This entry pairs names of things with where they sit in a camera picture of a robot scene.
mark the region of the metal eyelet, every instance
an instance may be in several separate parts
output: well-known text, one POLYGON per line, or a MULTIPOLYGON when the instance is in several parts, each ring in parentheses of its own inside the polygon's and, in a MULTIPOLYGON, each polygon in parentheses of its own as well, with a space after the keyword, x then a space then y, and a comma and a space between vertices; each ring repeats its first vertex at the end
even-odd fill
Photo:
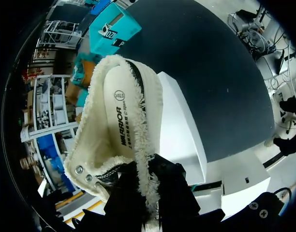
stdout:
POLYGON ((92 176, 91 176, 90 174, 87 175, 87 176, 86 176, 86 181, 87 181, 87 182, 90 182, 91 180, 92 180, 92 176))
POLYGON ((96 182, 96 183, 94 184, 94 187, 97 188, 97 186, 100 185, 100 184, 101 184, 100 182, 96 182))
POLYGON ((82 174, 84 171, 84 168, 82 166, 77 166, 75 169, 76 174, 82 174))

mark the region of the sherpa lining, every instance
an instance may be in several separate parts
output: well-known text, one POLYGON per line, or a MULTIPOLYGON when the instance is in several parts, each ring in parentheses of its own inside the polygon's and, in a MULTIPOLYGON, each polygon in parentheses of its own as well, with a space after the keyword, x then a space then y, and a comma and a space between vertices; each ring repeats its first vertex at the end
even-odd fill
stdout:
MULTIPOLYGON (((157 193, 159 182, 157 176, 155 174, 150 174, 148 171, 148 162, 153 159, 155 150, 149 138, 146 113, 142 110, 145 107, 145 99, 142 93, 142 89, 139 86, 138 81, 134 77, 133 70, 131 69, 130 65, 126 62, 124 58, 118 55, 107 56, 106 58, 102 59, 101 62, 94 69, 91 84, 89 87, 89 95, 86 98, 86 103, 82 113, 82 119, 78 127, 77 134, 75 136, 74 149, 73 152, 70 155, 68 155, 64 162, 64 166, 66 167, 66 174, 72 181, 76 179, 76 176, 72 174, 74 172, 70 172, 70 170, 68 170, 67 167, 69 166, 69 162, 72 161, 73 154, 76 152, 83 130, 85 129, 85 127, 93 126, 86 125, 86 121, 87 118, 91 116, 90 111, 93 105, 95 104, 93 103, 93 101, 99 101, 98 97, 100 96, 100 94, 103 94, 102 90, 104 78, 108 71, 116 66, 121 66, 125 70, 129 70, 128 77, 133 80, 134 89, 136 91, 136 97, 134 99, 134 102, 138 107, 135 107, 135 110, 132 110, 130 114, 133 115, 133 121, 131 123, 133 125, 134 130, 134 154, 135 161, 137 163, 137 172, 139 178, 138 190, 142 196, 146 197, 147 209, 150 212, 151 217, 155 218, 157 215, 157 202, 160 198, 157 193)), ((85 160, 85 166, 87 167, 87 170, 89 170, 90 174, 102 175, 117 165, 129 163, 131 161, 132 159, 127 159, 124 156, 113 156, 109 158, 107 161, 105 161, 101 167, 94 167, 94 164, 91 162, 91 160, 85 160)))

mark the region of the screw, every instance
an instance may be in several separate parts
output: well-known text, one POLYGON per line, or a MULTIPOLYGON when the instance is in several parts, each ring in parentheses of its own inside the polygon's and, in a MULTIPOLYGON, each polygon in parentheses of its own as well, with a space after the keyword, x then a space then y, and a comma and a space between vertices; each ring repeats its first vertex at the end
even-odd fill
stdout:
POLYGON ((251 203, 249 204, 249 208, 250 208, 250 209, 255 210, 255 209, 258 209, 258 207, 259 207, 259 204, 258 204, 257 202, 251 202, 251 203))
POLYGON ((266 218, 268 216, 268 211, 266 209, 262 209, 259 215, 260 218, 266 218))
POLYGON ((84 171, 82 166, 77 166, 75 169, 76 174, 82 174, 82 172, 84 171))
POLYGON ((87 182, 90 182, 91 180, 92 180, 92 176, 91 176, 90 174, 87 175, 87 176, 86 176, 86 181, 87 181, 87 182))

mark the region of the equipment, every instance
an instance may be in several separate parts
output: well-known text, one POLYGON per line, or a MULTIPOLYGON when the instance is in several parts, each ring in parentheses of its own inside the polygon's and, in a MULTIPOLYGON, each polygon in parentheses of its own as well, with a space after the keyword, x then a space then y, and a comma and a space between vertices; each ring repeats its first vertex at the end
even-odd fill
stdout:
POLYGON ((288 71, 287 64, 283 61, 283 53, 276 51, 264 55, 256 61, 264 80, 269 80, 288 71))
POLYGON ((246 19, 239 16, 239 13, 231 13, 227 18, 228 26, 235 32, 246 31, 247 29, 258 29, 262 24, 254 19, 246 19))
MULTIPOLYGON (((155 158, 149 162, 149 171, 155 173, 160 182, 159 223, 155 224, 155 229, 160 226, 164 232, 172 232, 204 227, 238 231, 250 224, 261 231, 270 231, 277 226, 283 202, 273 193, 261 194, 239 213, 221 221, 224 217, 221 209, 204 215, 198 214, 201 208, 185 181, 186 172, 179 163, 173 164, 155 154, 155 158)), ((85 215, 81 221, 75 218, 72 220, 75 232, 85 232, 91 228, 97 228, 98 231, 139 232, 143 226, 146 231, 151 228, 149 213, 145 207, 146 199, 137 191, 136 163, 133 161, 121 166, 119 172, 121 176, 111 190, 111 196, 104 208, 106 214, 99 215, 84 210, 85 215)))

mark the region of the brown box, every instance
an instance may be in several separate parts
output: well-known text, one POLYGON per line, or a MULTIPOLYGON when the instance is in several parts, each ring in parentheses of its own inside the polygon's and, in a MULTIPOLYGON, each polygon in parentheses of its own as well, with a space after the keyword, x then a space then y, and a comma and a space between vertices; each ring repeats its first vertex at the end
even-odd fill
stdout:
POLYGON ((82 113, 80 113, 76 118, 75 118, 75 121, 79 124, 80 123, 80 121, 81 121, 81 114, 82 113))
POLYGON ((92 77, 92 74, 93 74, 96 64, 93 62, 90 62, 90 61, 86 61, 86 60, 82 61, 82 64, 84 66, 85 77, 81 81, 81 85, 83 87, 89 87, 90 82, 91 82, 91 77, 92 77))
POLYGON ((24 118, 23 126, 33 126, 33 108, 25 109, 22 112, 24 118))
POLYGON ((66 91, 65 91, 65 98, 66 98, 67 102, 76 106, 80 90, 81 90, 81 88, 79 86, 74 85, 69 80, 69 84, 68 84, 66 91))
POLYGON ((28 100, 27 100, 27 108, 31 108, 33 106, 33 90, 28 93, 28 100))

